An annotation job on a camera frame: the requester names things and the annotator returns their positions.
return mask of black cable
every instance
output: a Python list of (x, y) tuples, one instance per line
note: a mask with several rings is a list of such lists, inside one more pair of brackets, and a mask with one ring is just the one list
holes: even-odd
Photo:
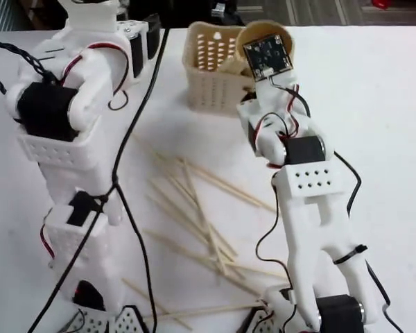
[[(350, 212), (352, 210), (352, 206), (353, 206), (353, 202), (354, 199), (356, 198), (356, 195), (359, 191), (359, 189), (361, 188), (362, 185), (362, 178), (359, 176), (358, 172), (355, 170), (355, 168), (345, 159), (343, 158), (341, 155), (339, 155), (339, 153), (334, 152), (334, 155), (353, 173), (354, 177), (356, 178), (356, 186), (353, 189), (353, 192), (348, 200), (348, 204), (347, 204), (347, 213), (348, 213), (348, 217), (350, 215)], [(377, 277), (376, 273), (373, 271), (373, 268), (370, 266), (370, 264), (368, 263), (368, 261), (366, 261), (367, 264), (367, 269), (368, 269), (368, 273), (370, 274), (370, 277), (372, 278), (374, 284), (376, 285), (377, 289), (379, 290), (379, 292), (381, 293), (383, 299), (385, 300), (385, 304), (382, 307), (382, 312), (383, 315), (385, 316), (385, 319), (387, 319), (387, 321), (400, 333), (404, 333), (404, 331), (398, 326), (398, 324), (396, 324), (390, 317), (390, 315), (388, 314), (387, 310), (391, 305), (391, 299), (387, 294), (387, 291), (385, 290), (385, 288), (383, 287), (381, 281), (379, 281), (379, 278)]]
[[(44, 82), (58, 83), (58, 79), (55, 77), (55, 75), (51, 71), (46, 70), (43, 67), (40, 60), (38, 60), (36, 57), (29, 54), (25, 50), (19, 49), (18, 47), (16, 47), (13, 44), (2, 43), (2, 42), (0, 42), (0, 49), (5, 49), (9, 52), (12, 52), (14, 54), (17, 54), (17, 55), (21, 56), (23, 59), (25, 59), (25, 61), (28, 64), (30, 64), (34, 68), (36, 73), (38, 73), (39, 75), (41, 75), (43, 77)], [(3, 83), (1, 81), (0, 81), (0, 92), (3, 95), (6, 94), (6, 88), (5, 88), (5, 86), (3, 85)]]
[(65, 333), (76, 333), (76, 332), (79, 332), (85, 326), (85, 314), (83, 313), (83, 311), (81, 309), (78, 310), (78, 313), (76, 315), (79, 315), (79, 314), (82, 316), (82, 325), (80, 325), (80, 327), (79, 328), (76, 328), (74, 331), (68, 331), (68, 332), (65, 332)]
[(113, 168), (113, 172), (112, 172), (112, 181), (113, 182), (116, 182), (116, 180), (117, 180), (117, 174), (116, 173), (117, 173), (117, 169), (119, 168), (120, 159), (122, 157), (123, 150), (125, 149), (126, 144), (128, 143), (128, 139), (131, 136), (132, 130), (136, 126), (142, 112), (144, 111), (145, 105), (146, 105), (146, 103), (148, 102), (148, 99), (151, 96), (151, 92), (153, 91), (154, 84), (155, 84), (155, 81), (157, 80), (157, 75), (159, 73), (160, 63), (162, 62), (162, 57), (164, 55), (166, 41), (168, 40), (168, 34), (169, 34), (169, 29), (166, 29), (165, 34), (163, 36), (162, 45), (160, 45), (159, 55), (157, 56), (157, 61), (155, 63), (154, 72), (153, 72), (153, 76), (151, 77), (150, 85), (148, 86), (148, 90), (146, 90), (145, 97), (144, 97), (143, 101), (141, 102), (141, 104), (139, 106), (139, 109), (137, 110), (136, 115), (134, 116), (134, 119), (131, 121), (130, 127), (126, 131), (125, 137), (123, 138), (123, 140), (121, 142), (120, 149), (119, 149), (119, 152), (117, 153), (116, 162), (114, 163), (114, 168)]
[(267, 231), (267, 233), (265, 233), (264, 236), (262, 236), (262, 238), (260, 238), (260, 240), (257, 242), (254, 252), (256, 253), (257, 259), (261, 260), (262, 262), (275, 262), (276, 264), (279, 264), (282, 267), (284, 267), (286, 277), (288, 278), (288, 281), (290, 282), (290, 288), (292, 289), (293, 283), (291, 282), (290, 273), (288, 272), (288, 267), (285, 265), (285, 263), (278, 259), (262, 258), (259, 254), (259, 247), (262, 241), (265, 240), (265, 238), (268, 237), (274, 231), (274, 229), (277, 227), (277, 224), (279, 223), (279, 198), (278, 198), (277, 191), (274, 186), (272, 187), (272, 189), (274, 190), (275, 196), (276, 196), (276, 219), (271, 229), (269, 229), (269, 231)]
[(284, 125), (284, 128), (285, 128), (285, 133), (284, 133), (284, 135), (288, 135), (288, 125), (286, 124), (286, 121), (284, 120), (284, 118), (282, 118), (281, 116), (280, 116), (280, 114), (277, 114), (276, 112), (269, 112), (269, 113), (267, 113), (267, 114), (265, 114), (263, 117), (262, 117), (262, 119), (265, 119), (267, 116), (276, 116), (277, 118), (279, 118), (280, 119), (280, 121), (283, 123), (283, 125)]
[(155, 331), (157, 329), (157, 312), (156, 312), (156, 308), (155, 308), (153, 288), (152, 288), (152, 285), (151, 285), (151, 276), (150, 276), (150, 269), (149, 269), (149, 263), (148, 263), (148, 255), (146, 253), (144, 240), (141, 237), (140, 231), (139, 231), (139, 229), (138, 229), (138, 227), (135, 223), (134, 217), (132, 216), (130, 208), (128, 207), (128, 203), (125, 199), (122, 188), (119, 185), (119, 181), (118, 181), (119, 179), (117, 177), (117, 170), (119, 169), (120, 160), (121, 160), (123, 151), (125, 150), (126, 144), (128, 143), (128, 140), (129, 140), (129, 138), (132, 134), (132, 131), (134, 130), (134, 127), (136, 126), (137, 122), (139, 121), (139, 118), (140, 118), (142, 112), (145, 109), (146, 103), (148, 102), (148, 100), (151, 96), (151, 93), (153, 92), (153, 88), (154, 88), (155, 82), (157, 80), (157, 76), (159, 74), (160, 64), (162, 63), (162, 58), (163, 58), (163, 55), (164, 55), (164, 52), (165, 52), (165, 46), (166, 46), (166, 42), (168, 40), (169, 30), (170, 30), (169, 28), (167, 28), (165, 30), (165, 34), (163, 36), (162, 43), (160, 45), (160, 50), (159, 50), (159, 53), (157, 55), (157, 60), (156, 60), (155, 66), (154, 66), (154, 71), (153, 71), (153, 75), (151, 77), (150, 85), (148, 86), (148, 89), (146, 90), (144, 99), (140, 103), (140, 106), (137, 109), (137, 112), (136, 112), (134, 118), (132, 119), (131, 124), (128, 127), (128, 130), (126, 131), (126, 134), (122, 139), (122, 142), (121, 142), (120, 148), (119, 148), (119, 152), (117, 153), (116, 160), (114, 162), (114, 168), (112, 169), (112, 182), (115, 184), (117, 192), (119, 193), (119, 195), (121, 197), (121, 200), (123, 202), (123, 205), (125, 206), (126, 212), (128, 213), (128, 218), (130, 219), (130, 222), (131, 222), (131, 226), (134, 229), (134, 232), (136, 233), (137, 237), (139, 238), (142, 254), (144, 256), (145, 270), (146, 270), (146, 280), (147, 280), (147, 283), (148, 283), (148, 294), (149, 294), (150, 303), (151, 303), (151, 310), (153, 311), (153, 322), (154, 322), (154, 324), (153, 324), (153, 333), (155, 333)]
[(285, 333), (285, 329), (286, 326), (288, 325), (289, 322), (292, 321), (292, 319), (294, 318), (294, 316), (296, 315), (296, 311), (297, 311), (297, 305), (294, 306), (293, 308), (293, 313), (291, 314), (291, 316), (285, 321), (284, 325), (282, 326), (282, 333)]
[(154, 320), (153, 333), (154, 333), (157, 329), (157, 312), (156, 312), (156, 308), (155, 308), (153, 286), (152, 286), (152, 283), (151, 283), (150, 264), (149, 264), (149, 261), (148, 261), (148, 255), (146, 253), (145, 242), (144, 242), (143, 237), (141, 236), (139, 228), (137, 227), (137, 224), (134, 220), (134, 217), (132, 216), (132, 213), (131, 213), (131, 210), (128, 206), (128, 202), (126, 200), (125, 194), (123, 193), (122, 188), (120, 187), (120, 185), (118, 185), (118, 184), (116, 185), (116, 190), (120, 195), (123, 206), (125, 206), (125, 210), (126, 210), (126, 213), (128, 215), (128, 218), (130, 219), (132, 229), (134, 229), (134, 232), (136, 233), (137, 238), (139, 239), (141, 251), (142, 251), (142, 254), (144, 256), (146, 281), (147, 281), (147, 285), (148, 285), (148, 295), (149, 295), (149, 298), (150, 298), (151, 309), (153, 311), (153, 320)]
[(297, 98), (302, 103), (302, 105), (304, 106), (306, 116), (308, 118), (311, 118), (310, 107), (309, 107), (308, 103), (306, 102), (305, 98), (302, 97), (301, 94), (299, 94), (298, 92), (296, 92), (293, 89), (290, 89), (290, 88), (287, 88), (287, 87), (282, 87), (281, 85), (276, 85), (274, 80), (272, 79), (272, 76), (270, 76), (269, 79), (270, 79), (270, 84), (273, 87), (275, 87), (277, 89), (280, 89), (280, 90), (284, 90), (285, 92), (288, 92), (291, 96), (294, 96), (295, 98)]
[(266, 317), (263, 317), (260, 321), (258, 321), (256, 323), (256, 325), (254, 326), (254, 328), (252, 329), (252, 333), (256, 333), (257, 328), (259, 327), (260, 324), (262, 324), (263, 322), (267, 321), (268, 319), (271, 319), (273, 316), (275, 315), (275, 312), (272, 311), (270, 314), (268, 314)]
[(118, 108), (113, 108), (112, 105), (111, 105), (112, 101), (109, 101), (108, 102), (108, 109), (110, 109), (111, 111), (119, 111), (119, 110), (122, 110), (125, 106), (128, 105), (128, 103), (130, 101), (130, 98), (128, 97), (128, 94), (126, 93), (125, 90), (122, 90), (122, 94), (125, 95), (125, 98), (126, 98), (125, 102), (121, 106), (119, 106)]
[[(311, 112), (310, 112), (310, 107), (308, 105), (308, 103), (305, 101), (305, 99), (300, 96), (295, 90), (289, 89), (289, 88), (285, 88), (282, 87), (280, 85), (276, 85), (272, 79), (272, 77), (269, 78), (270, 79), (270, 83), (273, 87), (276, 87), (278, 89), (284, 90), (286, 92), (288, 92), (289, 94), (291, 94), (292, 96), (294, 96), (295, 98), (299, 99), (302, 104), (305, 107), (305, 112), (308, 118), (311, 118)], [(353, 192), (351, 194), (351, 196), (349, 197), (348, 200), (348, 204), (347, 204), (347, 213), (348, 213), (348, 217), (350, 215), (350, 212), (352, 210), (352, 206), (354, 203), (354, 200), (356, 199), (356, 195), (359, 192), (359, 189), (362, 186), (362, 178), (359, 176), (358, 172), (355, 170), (355, 168), (345, 159), (343, 158), (339, 153), (337, 153), (336, 151), (334, 152), (334, 155), (353, 173), (354, 177), (356, 178), (356, 186), (353, 189)], [(373, 271), (372, 267), (370, 266), (370, 264), (368, 263), (368, 261), (366, 261), (367, 264), (367, 269), (368, 269), (368, 273), (370, 274), (370, 277), (372, 278), (374, 284), (376, 285), (377, 289), (379, 290), (379, 292), (381, 293), (383, 299), (385, 300), (385, 305), (382, 307), (382, 312), (383, 315), (385, 316), (385, 318), (387, 319), (387, 321), (400, 333), (404, 333), (404, 331), (402, 331), (402, 329), (391, 319), (391, 317), (388, 315), (387, 309), (390, 307), (391, 305), (391, 299), (387, 294), (387, 291), (385, 290), (385, 288), (383, 287), (381, 281), (379, 281), (379, 278), (377, 277), (376, 273)]]
[(83, 237), (80, 244), (78, 245), (77, 250), (75, 251), (71, 261), (69, 262), (68, 266), (64, 270), (62, 276), (60, 276), (60, 279), (58, 280), (57, 284), (55, 285), (54, 290), (51, 292), (51, 295), (49, 296), (49, 298), (48, 298), (46, 304), (44, 305), (43, 309), (38, 314), (37, 318), (34, 320), (34, 323), (29, 328), (28, 333), (34, 332), (35, 328), (39, 325), (41, 319), (43, 318), (43, 316), (45, 315), (45, 313), (48, 311), (49, 307), (51, 306), (52, 302), (54, 301), (54, 298), (57, 296), (60, 288), (63, 285), (63, 282), (66, 280), (66, 278), (67, 278), (69, 272), (71, 271), (73, 265), (76, 263), (76, 260), (77, 260), (78, 256), (80, 255), (80, 252), (82, 252), (82, 249), (85, 247), (86, 241), (88, 240), (88, 238), (91, 234), (91, 231), (93, 230), (94, 226), (96, 225), (98, 217), (100, 216), (100, 214), (103, 211), (104, 204), (105, 204), (104, 202), (102, 202), (100, 204), (100, 206), (98, 208), (98, 211), (96, 212), (96, 215), (94, 216), (91, 224), (89, 225), (88, 231), (86, 231), (86, 234)]
[(100, 216), (100, 214), (103, 212), (103, 206), (106, 203), (107, 199), (109, 198), (110, 194), (112, 193), (113, 190), (117, 190), (117, 192), (119, 193), (123, 206), (126, 209), (126, 212), (128, 213), (128, 218), (130, 219), (131, 225), (134, 229), (134, 232), (136, 233), (136, 235), (139, 238), (139, 242), (141, 245), (141, 249), (142, 249), (142, 253), (144, 256), (144, 260), (145, 260), (145, 269), (146, 269), (146, 277), (147, 277), (147, 281), (148, 281), (148, 292), (149, 292), (149, 297), (150, 297), (150, 302), (151, 302), (151, 307), (152, 307), (152, 311), (153, 311), (153, 320), (154, 320), (154, 326), (153, 326), (153, 333), (155, 333), (156, 329), (157, 329), (157, 312), (155, 309), (155, 302), (154, 302), (154, 297), (153, 297), (153, 290), (151, 287), (151, 278), (150, 278), (150, 270), (149, 270), (149, 263), (148, 263), (148, 256), (146, 254), (146, 249), (145, 249), (145, 245), (144, 245), (144, 241), (140, 235), (139, 229), (135, 223), (135, 220), (131, 214), (130, 208), (128, 207), (128, 202), (126, 201), (126, 198), (123, 194), (122, 188), (119, 185), (119, 179), (117, 177), (117, 169), (119, 167), (119, 163), (120, 163), (120, 159), (123, 153), (123, 150), (126, 147), (126, 143), (128, 142), (128, 139), (132, 133), (132, 130), (134, 129), (137, 121), (139, 120), (139, 117), (141, 115), (141, 113), (143, 112), (146, 103), (148, 102), (148, 99), (151, 95), (151, 92), (154, 88), (155, 85), (155, 81), (157, 79), (157, 74), (159, 72), (159, 68), (160, 68), (160, 63), (162, 62), (162, 58), (163, 58), (163, 54), (164, 54), (164, 49), (166, 46), (166, 41), (168, 40), (168, 35), (169, 35), (169, 29), (165, 30), (165, 34), (164, 37), (162, 39), (162, 44), (160, 46), (160, 51), (159, 51), (159, 55), (157, 56), (157, 60), (155, 63), (155, 68), (154, 68), (154, 72), (153, 72), (153, 76), (151, 78), (151, 82), (150, 85), (148, 87), (148, 90), (145, 94), (145, 97), (143, 99), (143, 101), (141, 102), (141, 105), (139, 106), (139, 109), (136, 112), (136, 115), (134, 117), (134, 119), (132, 120), (130, 127), (128, 128), (127, 133), (125, 134), (125, 137), (123, 138), (120, 148), (119, 148), (119, 152), (117, 153), (117, 157), (116, 157), (116, 161), (114, 163), (114, 168), (112, 170), (112, 182), (113, 185), (111, 187), (111, 189), (108, 191), (107, 194), (103, 195), (103, 196), (99, 196), (96, 198), (99, 198), (101, 200), (101, 204), (99, 206), (99, 209), (96, 213), (96, 216), (94, 217), (93, 221), (91, 222), (88, 231), (86, 232), (85, 236), (83, 237), (82, 241), (80, 242), (79, 246), (77, 247), (77, 250), (75, 251), (71, 261), (69, 262), (68, 266), (66, 267), (66, 269), (64, 270), (62, 276), (60, 277), (59, 281), (57, 282), (57, 284), (54, 287), (54, 290), (51, 292), (51, 295), (49, 296), (45, 306), (43, 307), (43, 309), (41, 310), (41, 312), (37, 315), (37, 318), (34, 320), (34, 323), (31, 325), (31, 327), (28, 330), (28, 333), (32, 333), (34, 332), (35, 328), (38, 326), (38, 324), (40, 323), (41, 319), (43, 318), (43, 316), (45, 315), (45, 313), (48, 311), (49, 307), (51, 306), (52, 302), (54, 301), (54, 298), (57, 296), (60, 288), (62, 287), (64, 281), (66, 280), (66, 277), (68, 276), (69, 272), (71, 271), (73, 265), (75, 264), (78, 256), (80, 255), (82, 249), (85, 247), (85, 244), (92, 232), (92, 230), (94, 229), (94, 226), (96, 225), (97, 219)]

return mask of white robot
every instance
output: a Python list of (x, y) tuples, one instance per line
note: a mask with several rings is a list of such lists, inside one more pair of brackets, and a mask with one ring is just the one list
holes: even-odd
[[(255, 155), (278, 170), (272, 186), (289, 250), (288, 266), (282, 264), (290, 284), (265, 292), (266, 310), (283, 323), (289, 317), (289, 301), (295, 306), (293, 316), (298, 311), (314, 332), (363, 333), (364, 325), (378, 318), (371, 281), (377, 278), (365, 261), (367, 247), (349, 221), (346, 206), (351, 189), (345, 188), (336, 166), (341, 156), (312, 122), (308, 104), (297, 92), (295, 72), (281, 37), (266, 36), (245, 45), (244, 51), (256, 92), (237, 108)], [(313, 283), (321, 251), (345, 277), (349, 295), (316, 298)], [(385, 300), (388, 307), (390, 300)], [(385, 309), (384, 314), (390, 320)], [(286, 323), (280, 327), (283, 333)]]
[(101, 115), (115, 95), (123, 92), (128, 98), (124, 90), (141, 79), (157, 50), (159, 27), (117, 22), (118, 0), (60, 3), (69, 15), (65, 28), (31, 53), (57, 84), (42, 82), (22, 60), (6, 103), (21, 124), (19, 143), (39, 164), (54, 202), (44, 227), (58, 277), (98, 214), (95, 198), (105, 197), (104, 214), (98, 215), (61, 292), (77, 305), (116, 315), (124, 306), (124, 290), (114, 258), (118, 244), (110, 243), (108, 232), (123, 216), (121, 198), (113, 191), (122, 136), (111, 136), (109, 142)]
[[(6, 101), (21, 124), (19, 143), (28, 159), (39, 164), (55, 203), (45, 226), (58, 276), (95, 223), (61, 286), (63, 296), (81, 307), (118, 314), (124, 305), (123, 287), (114, 259), (117, 244), (110, 244), (107, 234), (123, 216), (122, 198), (113, 191), (114, 148), (122, 137), (107, 140), (101, 115), (116, 94), (141, 78), (157, 50), (159, 32), (151, 22), (116, 22), (117, 0), (60, 3), (69, 14), (65, 28), (33, 53), (50, 75), (42, 77), (22, 61), (19, 80), (6, 93)], [(280, 37), (275, 43), (281, 44)], [(256, 94), (238, 106), (239, 116), (256, 155), (279, 169), (272, 185), (290, 252), (291, 285), (266, 291), (268, 311), (285, 318), (283, 303), (288, 299), (315, 332), (363, 332), (364, 324), (376, 321), (377, 309), (366, 248), (354, 236), (345, 210), (346, 189), (333, 147), (309, 118), (307, 105), (299, 104), (289, 59), (280, 69), (261, 67), (253, 73), (258, 78)], [(46, 84), (46, 79), (56, 84)], [(96, 198), (105, 204), (96, 204)], [(309, 218), (314, 209), (317, 221)], [(345, 276), (348, 296), (316, 299), (313, 273), (321, 250)], [(355, 328), (343, 329), (348, 323)]]

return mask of basket with holes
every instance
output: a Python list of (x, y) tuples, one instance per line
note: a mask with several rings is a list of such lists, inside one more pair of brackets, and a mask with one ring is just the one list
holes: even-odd
[(190, 25), (183, 65), (187, 71), (192, 110), (235, 117), (236, 105), (253, 89), (251, 77), (217, 71), (226, 59), (233, 58), (236, 39), (242, 29), (204, 22)]

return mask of table surface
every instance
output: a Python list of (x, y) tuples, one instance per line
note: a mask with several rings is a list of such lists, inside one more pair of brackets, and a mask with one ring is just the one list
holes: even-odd
[[(405, 332), (416, 332), (416, 27), (288, 28), (296, 43), (295, 61), (301, 92), (313, 118), (363, 178), (352, 222), (370, 250), (374, 270), (389, 291), (391, 316)], [(0, 33), (0, 40), (30, 50), (52, 32)], [(185, 155), (269, 203), (271, 171), (253, 156), (238, 119), (196, 114), (186, 105), (187, 80), (181, 63), (185, 30), (171, 31), (158, 81), (136, 134), (169, 155)], [(17, 77), (17, 58), (0, 51), (0, 79), (9, 87)], [(108, 112), (105, 122), (126, 128), (148, 79), (130, 92), (130, 104)], [(55, 277), (38, 238), (50, 207), (44, 180), (26, 160), (15, 139), (16, 125), (0, 95), (0, 332), (25, 332), (42, 308)], [(122, 186), (141, 228), (167, 234), (187, 248), (203, 248), (145, 198), (147, 178), (160, 172), (134, 140), (122, 162)], [(345, 171), (351, 187), (355, 181)], [(238, 261), (277, 269), (254, 258), (257, 239), (274, 216), (198, 180), (207, 214), (240, 252)], [(134, 233), (132, 243), (137, 244)], [(144, 236), (155, 297), (170, 309), (194, 309), (249, 303), (253, 297)], [(130, 276), (146, 288), (144, 264), (134, 245)], [(282, 224), (263, 246), (264, 255), (287, 258)], [(329, 259), (321, 258), (318, 279), (342, 278)], [(253, 275), (261, 288), (274, 281)], [(143, 314), (148, 303), (133, 294)], [(38, 332), (56, 332), (74, 313), (57, 297)], [(234, 332), (246, 311), (190, 318), (195, 332)], [(158, 332), (183, 332), (161, 322)], [(372, 332), (393, 332), (384, 318)]]

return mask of black circuit board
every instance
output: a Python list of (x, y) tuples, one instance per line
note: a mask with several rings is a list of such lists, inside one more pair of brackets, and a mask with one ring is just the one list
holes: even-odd
[(293, 69), (280, 35), (269, 35), (245, 44), (243, 50), (256, 81)]

